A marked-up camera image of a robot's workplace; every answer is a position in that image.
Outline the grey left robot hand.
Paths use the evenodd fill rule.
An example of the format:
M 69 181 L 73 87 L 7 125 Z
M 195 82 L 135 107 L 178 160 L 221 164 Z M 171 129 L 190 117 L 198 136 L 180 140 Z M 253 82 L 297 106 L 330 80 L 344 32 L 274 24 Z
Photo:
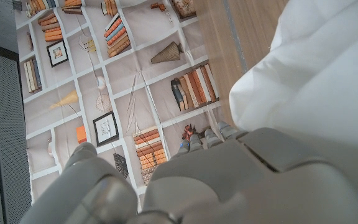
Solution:
M 358 223 L 358 150 L 218 126 L 157 166 L 143 203 L 84 142 L 22 223 Z

